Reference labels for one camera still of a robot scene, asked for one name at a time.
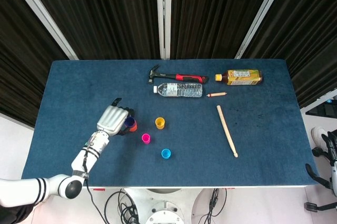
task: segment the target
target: pink cup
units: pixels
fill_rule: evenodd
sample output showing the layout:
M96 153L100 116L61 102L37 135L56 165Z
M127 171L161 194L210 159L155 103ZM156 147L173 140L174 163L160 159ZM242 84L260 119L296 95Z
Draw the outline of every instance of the pink cup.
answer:
M151 136L149 134L143 134L142 135L142 141L145 144L149 144L151 142Z

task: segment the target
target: red hammer handle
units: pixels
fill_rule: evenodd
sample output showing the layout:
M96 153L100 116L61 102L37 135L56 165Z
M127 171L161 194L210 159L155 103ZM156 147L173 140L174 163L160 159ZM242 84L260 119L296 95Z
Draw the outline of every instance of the red hammer handle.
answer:
M201 84L205 84L209 78L206 76L177 74L175 76L175 79L180 80L180 81L191 81L191 82L199 82Z

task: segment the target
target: small wooden stick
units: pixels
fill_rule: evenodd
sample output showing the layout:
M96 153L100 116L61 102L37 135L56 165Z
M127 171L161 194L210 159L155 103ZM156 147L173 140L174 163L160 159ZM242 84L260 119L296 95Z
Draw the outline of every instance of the small wooden stick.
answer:
M214 93L214 94L207 94L207 97L214 97L214 96L224 96L227 93Z
M225 131L225 134L226 134L228 143L230 144L231 149L232 149L232 151L233 151L233 153L234 153L234 157L238 157L239 155L236 153L235 146L234 146L232 137L231 137L231 135L230 135L230 132L229 132L229 130L228 130L228 127L227 127L227 124L226 124L226 121L225 121L225 117L223 116L223 113L222 113L222 110L221 110L220 105L217 105L217 106L216 106L216 109L217 109L217 112L219 113L219 116L220 116L220 120L221 120L221 123L222 123L223 130Z

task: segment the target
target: wooden drumstick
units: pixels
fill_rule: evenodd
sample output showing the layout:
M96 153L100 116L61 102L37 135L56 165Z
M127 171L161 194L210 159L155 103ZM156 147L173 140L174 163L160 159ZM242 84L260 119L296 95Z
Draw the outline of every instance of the wooden drumstick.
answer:
M223 116L223 113L222 113L222 110L221 110L220 105L217 105L217 106L216 106L216 109L217 109L217 112L219 113L219 116L220 116L220 120L221 120L221 123L222 123L223 130L225 131L225 134L226 134L228 143L230 144L231 149L232 149L232 151L233 151L233 153L234 153L234 157L238 157L239 155L236 153L235 146L234 146L232 137L231 137L231 135L230 135L230 132L229 132L229 130L228 130L228 127L227 127L227 124L226 124L226 121L225 121L225 117Z

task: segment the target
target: black curtain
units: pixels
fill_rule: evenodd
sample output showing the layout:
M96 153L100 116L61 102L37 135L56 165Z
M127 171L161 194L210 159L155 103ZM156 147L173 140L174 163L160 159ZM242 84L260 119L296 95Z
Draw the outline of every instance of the black curtain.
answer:
M41 0L79 59L160 59L157 0Z
M243 58L285 59L301 107L337 87L337 0L275 0Z
M34 126L51 63L68 58L24 0L0 2L0 113Z
M263 0L172 0L171 59L234 58Z

